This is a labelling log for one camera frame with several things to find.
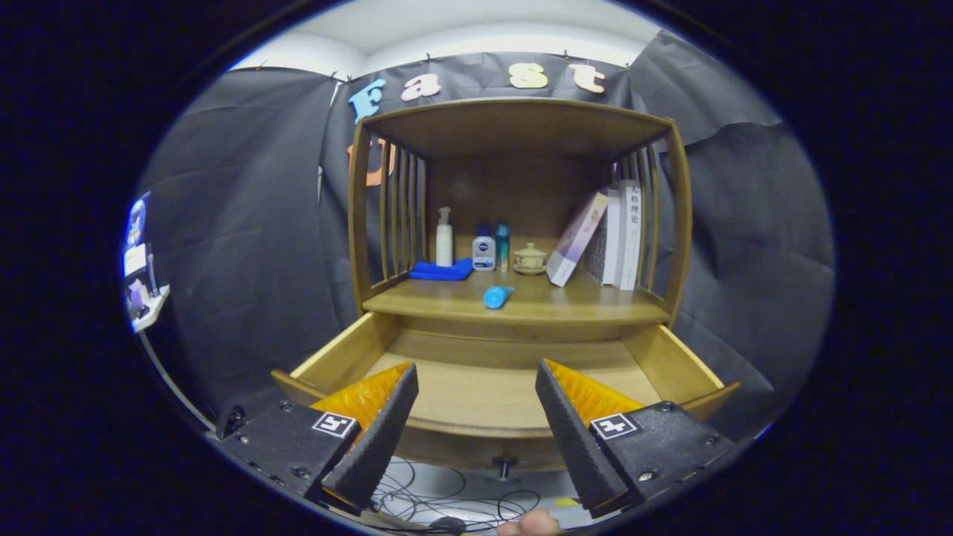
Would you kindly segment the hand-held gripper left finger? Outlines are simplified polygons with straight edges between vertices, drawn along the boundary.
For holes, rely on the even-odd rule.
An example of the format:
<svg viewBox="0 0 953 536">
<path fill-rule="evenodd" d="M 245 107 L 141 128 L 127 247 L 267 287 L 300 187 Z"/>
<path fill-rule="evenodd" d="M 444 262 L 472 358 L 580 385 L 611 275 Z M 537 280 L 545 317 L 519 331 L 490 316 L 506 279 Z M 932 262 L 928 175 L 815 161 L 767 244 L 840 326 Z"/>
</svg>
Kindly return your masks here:
<svg viewBox="0 0 953 536">
<path fill-rule="evenodd" d="M 313 403 L 281 398 L 249 414 L 235 405 L 217 440 L 276 485 L 324 508 L 360 514 L 390 465 L 418 397 L 402 362 Z"/>
</svg>

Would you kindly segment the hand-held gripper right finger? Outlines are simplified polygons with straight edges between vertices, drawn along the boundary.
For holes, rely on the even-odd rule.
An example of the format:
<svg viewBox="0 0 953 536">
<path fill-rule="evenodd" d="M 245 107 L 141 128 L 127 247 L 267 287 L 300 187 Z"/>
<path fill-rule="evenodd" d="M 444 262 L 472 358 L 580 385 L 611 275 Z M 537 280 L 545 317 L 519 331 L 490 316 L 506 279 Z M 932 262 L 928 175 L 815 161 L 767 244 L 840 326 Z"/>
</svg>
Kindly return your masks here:
<svg viewBox="0 0 953 536">
<path fill-rule="evenodd" d="M 720 468 L 736 448 L 674 401 L 637 403 L 554 360 L 539 363 L 535 392 L 593 518 L 670 495 Z"/>
</svg>

